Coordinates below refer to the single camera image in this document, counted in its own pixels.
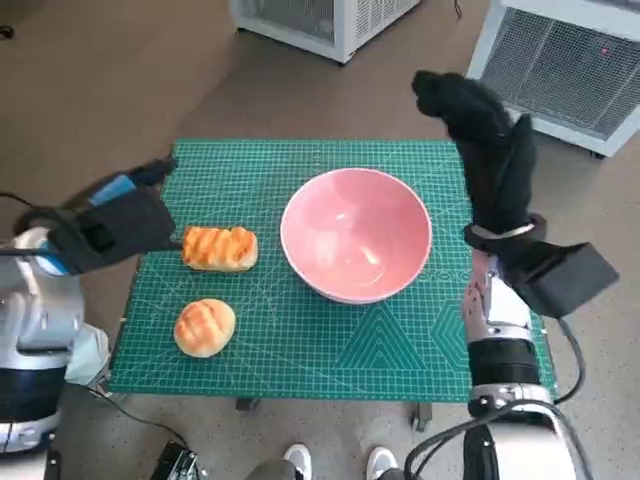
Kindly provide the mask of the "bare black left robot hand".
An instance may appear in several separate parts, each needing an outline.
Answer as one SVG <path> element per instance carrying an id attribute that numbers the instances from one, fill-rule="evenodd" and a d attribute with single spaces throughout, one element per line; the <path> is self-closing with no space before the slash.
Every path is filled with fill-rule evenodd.
<path id="1" fill-rule="evenodd" d="M 90 191 L 88 202 L 92 206 L 101 205 L 122 196 L 138 187 L 153 187 L 164 181 L 177 166 L 177 161 L 169 156 L 154 159 L 131 170 L 115 174 L 111 179 Z"/>

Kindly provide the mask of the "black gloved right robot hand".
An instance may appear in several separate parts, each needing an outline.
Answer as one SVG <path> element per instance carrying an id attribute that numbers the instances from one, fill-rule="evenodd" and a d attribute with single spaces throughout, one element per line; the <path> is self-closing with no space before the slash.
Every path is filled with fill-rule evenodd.
<path id="1" fill-rule="evenodd" d="M 412 90 L 418 110 L 441 120 L 456 146 L 473 224 L 494 235 L 531 224 L 536 166 L 531 117 L 514 120 L 496 94 L 457 73 L 418 70 Z"/>

